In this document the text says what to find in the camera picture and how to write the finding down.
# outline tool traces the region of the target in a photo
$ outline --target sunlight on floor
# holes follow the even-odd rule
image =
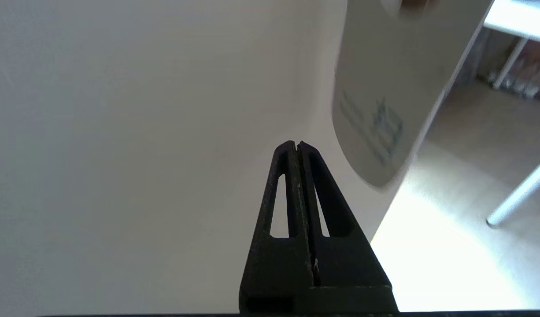
[[[406,187],[397,193],[372,247],[401,311],[527,306],[480,241]]]

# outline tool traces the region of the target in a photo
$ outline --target white metal leg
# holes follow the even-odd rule
[[[501,73],[499,73],[499,76],[493,83],[494,89],[501,88],[501,84],[503,80],[505,79],[505,76],[507,76],[507,74],[511,70],[511,67],[515,63],[515,60],[517,59],[518,55],[522,51],[522,48],[524,48],[526,42],[528,42],[528,38],[522,37],[518,39],[518,43],[515,46],[515,49],[513,49],[513,52],[511,52],[511,55],[509,56],[509,58],[507,58],[507,62],[505,62],[505,64],[503,65],[503,68],[501,69]]]
[[[540,187],[540,165],[487,217],[487,224],[490,226],[501,224],[538,187]]]

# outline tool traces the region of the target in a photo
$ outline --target black plastic part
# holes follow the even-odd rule
[[[286,176],[290,237],[270,236]],[[330,237],[321,233],[316,192]],[[321,154],[293,141],[274,151],[239,291],[252,313],[397,313],[391,284]]]

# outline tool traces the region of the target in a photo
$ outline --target white table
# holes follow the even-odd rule
[[[528,40],[540,42],[540,0],[495,0],[484,26],[519,36],[515,49],[505,62],[493,88],[499,89],[505,76]],[[501,224],[522,201],[540,187],[540,165],[487,218],[487,224]]]

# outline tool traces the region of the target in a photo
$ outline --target floor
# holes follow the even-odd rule
[[[540,309],[540,189],[485,217],[540,163],[540,102],[458,88],[372,245],[401,311]]]

